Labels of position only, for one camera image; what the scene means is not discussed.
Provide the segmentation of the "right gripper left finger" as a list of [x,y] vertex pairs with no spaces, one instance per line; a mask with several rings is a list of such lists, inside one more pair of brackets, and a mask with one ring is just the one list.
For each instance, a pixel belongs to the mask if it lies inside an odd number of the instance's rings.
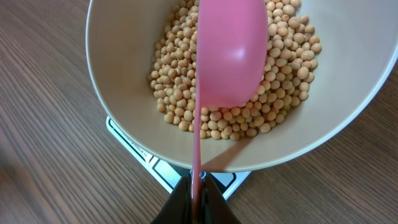
[[190,178],[182,177],[150,224],[190,223]]

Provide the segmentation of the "pink measuring scoop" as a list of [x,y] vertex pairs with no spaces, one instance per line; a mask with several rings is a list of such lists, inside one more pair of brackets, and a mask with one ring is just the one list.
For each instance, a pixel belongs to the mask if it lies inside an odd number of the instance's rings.
[[197,97],[190,208],[201,204],[201,109],[233,108],[258,89],[266,62],[267,10],[263,0],[200,0],[197,37]]

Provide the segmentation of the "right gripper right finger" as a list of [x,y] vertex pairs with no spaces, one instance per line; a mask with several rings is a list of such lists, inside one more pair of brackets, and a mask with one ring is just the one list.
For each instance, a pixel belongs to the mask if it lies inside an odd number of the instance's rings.
[[201,220],[203,224],[241,224],[211,177],[202,183]]

